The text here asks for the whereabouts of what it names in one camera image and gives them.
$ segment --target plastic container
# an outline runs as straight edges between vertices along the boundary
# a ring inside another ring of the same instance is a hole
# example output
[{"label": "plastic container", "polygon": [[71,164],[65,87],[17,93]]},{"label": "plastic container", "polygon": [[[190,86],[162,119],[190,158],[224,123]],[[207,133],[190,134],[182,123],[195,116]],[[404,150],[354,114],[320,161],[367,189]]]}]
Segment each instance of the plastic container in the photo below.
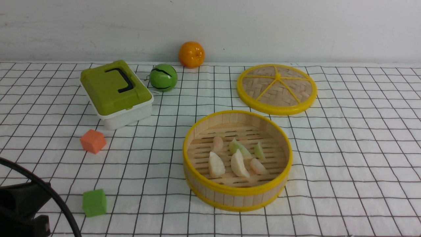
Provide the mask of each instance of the plastic container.
[{"label": "plastic container", "polygon": [[107,130],[152,114],[152,93],[122,60],[82,71],[80,82]]},{"label": "plastic container", "polygon": [[[221,137],[224,146],[216,152],[226,172],[219,178],[209,174],[209,152],[214,137]],[[250,178],[237,177],[230,164],[229,143],[236,139],[254,155],[260,142],[266,160],[261,161],[269,172],[257,175],[245,162]],[[199,120],[188,131],[183,144],[184,173],[194,194],[205,203],[227,211],[243,212],[262,208],[282,192],[292,166],[292,150],[285,133],[269,119],[255,113],[229,110]]]}]

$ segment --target black cable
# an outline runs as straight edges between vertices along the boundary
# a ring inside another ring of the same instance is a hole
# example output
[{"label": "black cable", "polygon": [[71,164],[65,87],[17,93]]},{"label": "black cable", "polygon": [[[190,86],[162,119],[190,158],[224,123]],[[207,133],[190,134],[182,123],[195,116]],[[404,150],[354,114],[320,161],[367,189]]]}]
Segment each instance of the black cable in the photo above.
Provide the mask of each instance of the black cable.
[{"label": "black cable", "polygon": [[82,237],[80,234],[79,227],[77,226],[77,223],[75,221],[75,218],[72,215],[72,212],[67,207],[66,203],[61,199],[61,197],[52,189],[49,187],[42,179],[40,179],[38,176],[31,173],[29,170],[23,168],[22,166],[13,163],[9,160],[6,160],[3,157],[0,157],[0,164],[11,168],[12,170],[17,171],[18,173],[24,175],[28,179],[30,179],[32,182],[39,185],[41,188],[43,188],[50,196],[56,201],[57,205],[60,207],[61,211],[63,212],[64,216],[66,217],[67,221],[70,224],[70,227],[72,228],[73,234],[75,237]]}]

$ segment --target fake orange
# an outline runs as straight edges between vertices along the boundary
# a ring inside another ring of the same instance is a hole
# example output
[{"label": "fake orange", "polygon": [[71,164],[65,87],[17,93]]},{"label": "fake orange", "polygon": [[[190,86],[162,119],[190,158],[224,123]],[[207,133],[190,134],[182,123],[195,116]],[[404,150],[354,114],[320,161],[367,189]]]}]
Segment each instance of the fake orange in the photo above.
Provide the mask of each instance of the fake orange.
[{"label": "fake orange", "polygon": [[180,48],[179,60],[185,67],[199,67],[205,60],[205,51],[198,42],[185,42]]}]

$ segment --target table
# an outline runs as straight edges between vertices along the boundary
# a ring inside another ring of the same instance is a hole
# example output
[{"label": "table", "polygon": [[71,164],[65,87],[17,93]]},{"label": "table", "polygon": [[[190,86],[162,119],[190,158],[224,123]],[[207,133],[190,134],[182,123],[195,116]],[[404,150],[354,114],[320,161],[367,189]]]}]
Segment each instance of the table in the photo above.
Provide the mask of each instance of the table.
[{"label": "table", "polygon": [[[129,64],[150,87],[157,63]],[[279,198],[247,213],[192,194],[181,148],[208,114],[259,113],[235,90],[257,64],[172,64],[179,81],[154,92],[153,115],[107,131],[79,86],[80,72],[101,62],[0,62],[0,155],[51,182],[86,237],[421,234],[421,64],[285,63],[313,78],[318,98],[297,115],[263,114],[287,134],[294,160]],[[106,137],[97,155],[79,141],[89,129]],[[1,186],[26,181],[0,167]],[[93,189],[104,189],[107,214],[86,218],[82,194]],[[49,215],[52,236],[71,233],[52,200],[39,214]]]}]

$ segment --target sponge block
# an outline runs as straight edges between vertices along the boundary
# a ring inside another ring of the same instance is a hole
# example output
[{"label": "sponge block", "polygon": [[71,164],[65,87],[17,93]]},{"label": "sponge block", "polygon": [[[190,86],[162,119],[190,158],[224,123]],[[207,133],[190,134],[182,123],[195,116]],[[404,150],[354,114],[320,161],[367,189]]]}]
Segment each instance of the sponge block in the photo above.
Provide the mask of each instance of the sponge block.
[{"label": "sponge block", "polygon": [[80,138],[80,143],[82,143],[84,150],[94,154],[98,153],[106,145],[104,135],[92,129]]},{"label": "sponge block", "polygon": [[103,215],[107,212],[107,199],[103,189],[83,193],[83,212],[87,217]]}]

